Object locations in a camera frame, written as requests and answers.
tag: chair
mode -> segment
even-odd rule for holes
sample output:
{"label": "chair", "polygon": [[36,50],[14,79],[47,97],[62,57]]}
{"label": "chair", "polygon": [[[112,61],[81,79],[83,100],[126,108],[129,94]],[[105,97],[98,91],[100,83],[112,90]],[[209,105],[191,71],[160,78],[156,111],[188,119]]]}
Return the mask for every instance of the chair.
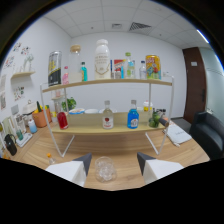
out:
{"label": "chair", "polygon": [[224,157],[224,124],[218,118],[205,111],[195,113],[189,133],[210,160]]}

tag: wooden shelf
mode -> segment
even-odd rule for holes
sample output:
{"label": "wooden shelf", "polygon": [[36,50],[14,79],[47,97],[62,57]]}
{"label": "wooden shelf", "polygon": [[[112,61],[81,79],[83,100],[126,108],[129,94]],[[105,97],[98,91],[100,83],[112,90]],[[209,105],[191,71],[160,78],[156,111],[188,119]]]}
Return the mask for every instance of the wooden shelf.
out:
{"label": "wooden shelf", "polygon": [[32,71],[32,72],[17,72],[17,73],[14,73],[13,74],[13,76],[11,77],[11,79],[18,78],[18,77],[24,77],[24,76],[30,76],[33,73],[35,73],[35,71]]}
{"label": "wooden shelf", "polygon": [[69,114],[67,116],[69,127],[61,130],[59,125],[52,127],[53,133],[74,134],[74,135],[120,135],[145,133],[148,131],[163,130],[165,127],[152,128],[148,126],[148,113],[139,112],[139,125],[136,129],[127,127],[128,112],[114,113],[114,127],[104,129],[102,127],[102,114]]}
{"label": "wooden shelf", "polygon": [[103,79],[103,80],[93,80],[93,81],[86,81],[86,82],[76,82],[71,83],[67,85],[55,85],[51,86],[47,89],[43,90],[43,93],[49,92],[56,89],[62,89],[62,88],[69,88],[73,86],[85,86],[85,85],[92,85],[92,84],[103,84],[103,83],[145,83],[145,84],[158,84],[158,85],[166,85],[166,86],[172,86],[172,82],[164,82],[158,79],[148,79],[148,80],[142,80],[142,79]]}

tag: wooden table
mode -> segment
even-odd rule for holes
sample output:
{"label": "wooden table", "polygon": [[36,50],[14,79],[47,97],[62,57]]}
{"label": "wooden table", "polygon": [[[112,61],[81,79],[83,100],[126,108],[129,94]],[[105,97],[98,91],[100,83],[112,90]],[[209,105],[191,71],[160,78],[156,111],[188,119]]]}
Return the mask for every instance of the wooden table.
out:
{"label": "wooden table", "polygon": [[[163,133],[161,130],[148,132],[154,145],[159,149]],[[72,135],[54,134],[61,150],[64,150]],[[86,178],[85,188],[102,190],[123,190],[140,188],[145,185],[141,175],[137,152],[142,152],[157,159],[178,162],[187,167],[209,161],[203,149],[191,139],[182,143],[178,148],[166,138],[160,155],[157,155],[150,142],[143,133],[128,135],[81,136],[77,135],[70,145],[64,158],[60,157],[47,127],[38,128],[33,137],[22,148],[17,146],[17,153],[12,160],[34,165],[45,170],[48,166],[47,153],[51,153],[58,163],[69,162],[75,158],[92,153],[89,173]],[[95,178],[94,163],[101,156],[110,157],[117,170],[116,180],[100,183]]]}

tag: ceiling tile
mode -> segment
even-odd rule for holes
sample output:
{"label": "ceiling tile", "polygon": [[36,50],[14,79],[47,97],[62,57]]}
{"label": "ceiling tile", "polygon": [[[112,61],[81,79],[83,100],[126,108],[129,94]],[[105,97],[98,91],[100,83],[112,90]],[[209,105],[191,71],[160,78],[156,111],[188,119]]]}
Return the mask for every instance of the ceiling tile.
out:
{"label": "ceiling tile", "polygon": [[142,3],[139,5],[139,9],[152,12],[164,18],[170,15],[173,15],[175,13],[171,9],[167,8],[166,6],[163,6],[161,4],[158,4],[152,1],[142,1]]}
{"label": "ceiling tile", "polygon": [[164,18],[161,16],[140,9],[136,11],[135,16],[133,18],[134,22],[146,24],[149,26],[157,26],[163,20]]}
{"label": "ceiling tile", "polygon": [[158,38],[158,39],[161,39],[161,40],[166,40],[169,37],[171,37],[172,35],[170,33],[167,33],[166,31],[160,30],[158,28],[154,28],[150,32],[149,36],[152,36],[152,37],[155,37],[155,38]]}
{"label": "ceiling tile", "polygon": [[57,19],[55,23],[57,23],[64,30],[76,25],[70,16],[64,16],[60,19]]}
{"label": "ceiling tile", "polygon": [[70,14],[76,24],[89,23],[93,21],[103,20],[102,8],[91,8],[77,11]]}
{"label": "ceiling tile", "polygon": [[178,14],[169,16],[167,19],[177,26],[181,27],[183,30],[195,29],[195,27],[187,19]]}
{"label": "ceiling tile", "polygon": [[105,6],[103,16],[105,20],[132,20],[136,9],[127,7]]}
{"label": "ceiling tile", "polygon": [[70,27],[65,31],[68,33],[70,37],[77,37],[82,35],[80,29],[77,26]]}
{"label": "ceiling tile", "polygon": [[175,45],[175,46],[178,46],[178,47],[183,45],[183,44],[185,44],[182,40],[178,39],[175,36],[172,36],[172,37],[166,39],[166,41],[171,43],[171,44],[173,44],[173,45]]}
{"label": "ceiling tile", "polygon": [[126,6],[131,8],[137,8],[142,0],[102,0],[103,6]]}
{"label": "ceiling tile", "polygon": [[[121,29],[112,29],[112,24],[122,24]],[[112,32],[126,32],[131,27],[131,22],[128,21],[105,21],[105,31],[112,31]]]}
{"label": "ceiling tile", "polygon": [[62,8],[67,13],[77,12],[80,10],[92,8],[92,7],[99,7],[101,6],[100,0],[76,0],[70,3],[62,5]]}
{"label": "ceiling tile", "polygon": [[49,13],[45,14],[44,16],[47,17],[48,19],[54,21],[63,16],[66,16],[66,15],[67,15],[67,13],[65,12],[64,9],[62,9],[61,7],[57,7],[55,9],[51,10]]}
{"label": "ceiling tile", "polygon": [[186,31],[178,33],[175,36],[185,43],[191,43],[195,41],[194,38],[192,38]]}
{"label": "ceiling tile", "polygon": [[178,27],[177,25],[173,24],[170,21],[164,20],[163,22],[161,22],[157,28],[164,30],[172,35],[175,35],[177,33],[180,33],[181,31],[183,31],[180,27]]}
{"label": "ceiling tile", "polygon": [[103,21],[85,23],[85,24],[78,25],[78,27],[83,34],[104,32]]}

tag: white wall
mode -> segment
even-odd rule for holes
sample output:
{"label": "white wall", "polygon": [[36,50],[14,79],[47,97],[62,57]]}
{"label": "white wall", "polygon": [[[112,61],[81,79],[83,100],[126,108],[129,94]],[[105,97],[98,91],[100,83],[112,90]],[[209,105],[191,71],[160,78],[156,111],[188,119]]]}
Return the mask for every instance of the white wall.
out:
{"label": "white wall", "polygon": [[[22,113],[23,107],[30,99],[32,102],[39,101],[40,84],[48,82],[48,62],[49,54],[54,50],[62,51],[62,67],[67,64],[68,54],[71,44],[71,37],[66,34],[58,25],[46,18],[40,18],[34,22],[15,42],[21,42],[22,45],[18,52],[9,51],[8,56],[14,55],[15,70],[18,66],[23,65],[25,56],[21,55],[22,47],[30,47],[30,52],[34,56],[32,67],[36,73],[31,76],[11,79],[13,67],[1,70],[1,76],[6,77],[6,109],[0,112],[0,120],[11,116],[11,107],[18,104],[19,111]],[[24,86],[25,98],[18,101],[14,100],[13,89]],[[51,93],[44,94],[44,102],[48,104]]]}
{"label": "white wall", "polygon": [[[84,35],[72,39],[72,44],[81,45],[81,58],[88,69],[88,80],[94,80],[94,54],[96,42],[99,39],[108,40],[111,59],[126,58],[125,52],[131,52],[135,59],[136,74],[139,77],[141,60],[146,55],[156,54],[160,57],[161,71],[168,71],[175,77],[174,105],[171,117],[182,117],[186,101],[186,68],[182,50],[167,42],[135,33],[105,32]],[[128,111],[131,99],[137,100],[137,106],[142,106],[148,99],[147,84],[104,84],[82,86],[70,89],[71,95],[77,101],[77,107],[85,109],[104,108],[104,100],[111,101],[111,107],[120,112]],[[152,85],[153,106],[167,109],[171,98],[171,87]]]}

